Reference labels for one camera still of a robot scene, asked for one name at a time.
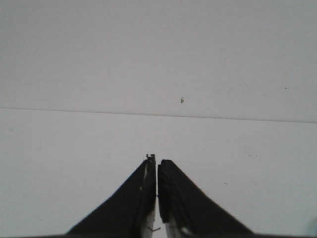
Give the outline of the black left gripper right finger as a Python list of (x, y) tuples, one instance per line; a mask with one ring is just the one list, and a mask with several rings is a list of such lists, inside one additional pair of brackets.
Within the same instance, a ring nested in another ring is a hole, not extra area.
[(172, 161), (158, 166), (159, 213), (168, 235), (253, 235)]

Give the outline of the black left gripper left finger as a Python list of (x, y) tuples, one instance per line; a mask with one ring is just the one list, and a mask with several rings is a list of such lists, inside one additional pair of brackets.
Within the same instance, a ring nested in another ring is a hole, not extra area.
[(155, 155), (147, 155), (119, 189), (67, 235), (152, 235), (156, 205)]

